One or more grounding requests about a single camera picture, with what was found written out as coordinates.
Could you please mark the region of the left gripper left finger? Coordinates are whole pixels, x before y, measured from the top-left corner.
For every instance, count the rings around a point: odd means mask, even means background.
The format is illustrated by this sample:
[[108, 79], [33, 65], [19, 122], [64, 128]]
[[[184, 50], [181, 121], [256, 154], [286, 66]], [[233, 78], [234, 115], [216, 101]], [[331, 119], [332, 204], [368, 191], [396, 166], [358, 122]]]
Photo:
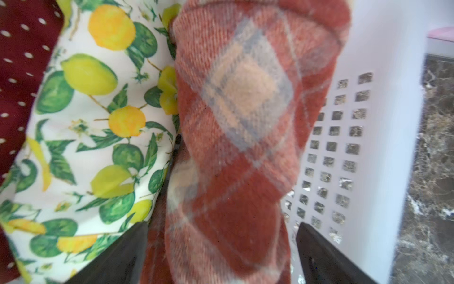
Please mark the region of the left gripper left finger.
[[68, 284], [137, 284], [147, 247], [148, 224], [132, 226], [113, 245], [67, 281]]

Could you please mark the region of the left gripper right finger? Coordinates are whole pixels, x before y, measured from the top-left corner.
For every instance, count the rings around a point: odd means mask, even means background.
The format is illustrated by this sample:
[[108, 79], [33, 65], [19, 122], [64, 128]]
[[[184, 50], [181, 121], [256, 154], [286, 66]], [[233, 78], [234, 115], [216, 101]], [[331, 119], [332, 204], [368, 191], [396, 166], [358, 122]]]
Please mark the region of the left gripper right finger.
[[306, 283], [376, 284], [311, 225], [300, 225], [296, 244]]

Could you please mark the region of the white plastic basket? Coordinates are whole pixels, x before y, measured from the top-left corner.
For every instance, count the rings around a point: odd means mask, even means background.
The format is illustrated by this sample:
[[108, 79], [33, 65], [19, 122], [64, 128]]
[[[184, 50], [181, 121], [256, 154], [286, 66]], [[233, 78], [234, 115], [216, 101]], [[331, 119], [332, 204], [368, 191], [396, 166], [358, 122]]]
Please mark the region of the white plastic basket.
[[305, 283], [298, 233], [316, 236], [374, 282], [389, 282], [423, 108], [423, 62], [437, 8], [452, 1], [356, 1], [352, 28], [281, 204], [292, 283]]

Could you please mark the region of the lemon print skirt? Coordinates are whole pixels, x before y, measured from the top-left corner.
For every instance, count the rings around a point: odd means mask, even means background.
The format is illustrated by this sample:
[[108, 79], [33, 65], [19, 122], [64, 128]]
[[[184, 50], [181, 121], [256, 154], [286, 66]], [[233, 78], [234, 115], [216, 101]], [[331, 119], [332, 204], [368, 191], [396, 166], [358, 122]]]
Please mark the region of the lemon print skirt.
[[1, 181], [1, 261], [65, 284], [147, 222], [179, 127], [180, 1], [56, 1], [65, 20]]

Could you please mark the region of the red plaid skirt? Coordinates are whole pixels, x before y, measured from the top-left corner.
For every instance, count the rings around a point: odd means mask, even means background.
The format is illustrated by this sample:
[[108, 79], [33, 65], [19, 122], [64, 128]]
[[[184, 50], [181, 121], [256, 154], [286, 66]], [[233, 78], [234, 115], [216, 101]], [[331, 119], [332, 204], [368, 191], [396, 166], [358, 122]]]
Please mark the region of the red plaid skirt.
[[172, 23], [182, 144], [143, 284], [288, 284], [282, 198], [332, 82], [349, 1], [187, 1]]

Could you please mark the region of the red polka dot skirt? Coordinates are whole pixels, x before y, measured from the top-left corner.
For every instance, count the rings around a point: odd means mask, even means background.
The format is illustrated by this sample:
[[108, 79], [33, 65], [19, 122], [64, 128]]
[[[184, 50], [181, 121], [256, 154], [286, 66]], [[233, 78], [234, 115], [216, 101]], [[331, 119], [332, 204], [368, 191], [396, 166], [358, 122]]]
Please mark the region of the red polka dot skirt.
[[56, 1], [1, 1], [1, 181], [25, 142], [31, 108], [65, 17]]

